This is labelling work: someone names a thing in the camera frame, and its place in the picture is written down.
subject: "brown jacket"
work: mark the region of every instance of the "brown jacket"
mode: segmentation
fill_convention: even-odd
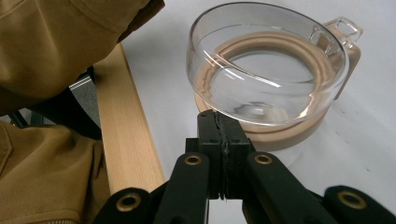
[[[0,0],[0,116],[48,99],[162,0]],[[89,223],[109,196],[103,145],[0,121],[0,223]]]

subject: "white table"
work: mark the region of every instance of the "white table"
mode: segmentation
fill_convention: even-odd
[[[123,41],[166,179],[184,152],[185,138],[197,133],[198,110],[185,69],[191,24],[205,10],[227,2],[165,1],[155,18]],[[320,22],[344,16],[364,30],[358,41],[361,60],[340,99],[313,135],[276,155],[306,188],[318,194],[330,186],[347,185],[396,214],[396,1],[265,3]],[[244,222],[240,203],[211,204],[209,223]]]

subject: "jacket sleeve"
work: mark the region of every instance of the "jacket sleeve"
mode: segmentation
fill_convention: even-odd
[[[48,99],[163,7],[163,0],[0,0],[0,116]]]

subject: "wooden plank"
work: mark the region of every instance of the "wooden plank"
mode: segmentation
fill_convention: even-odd
[[[153,191],[163,169],[122,45],[93,67],[110,191]]]

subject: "chair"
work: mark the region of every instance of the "chair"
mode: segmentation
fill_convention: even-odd
[[[94,83],[93,67],[78,77],[75,83],[91,78]],[[102,131],[90,116],[81,107],[70,88],[66,88],[60,94],[41,102],[37,105],[27,107],[32,111],[31,125],[43,124],[43,117],[55,124],[66,126],[75,132],[95,140],[102,139]],[[28,123],[19,111],[8,115],[11,122],[18,127],[26,127]]]

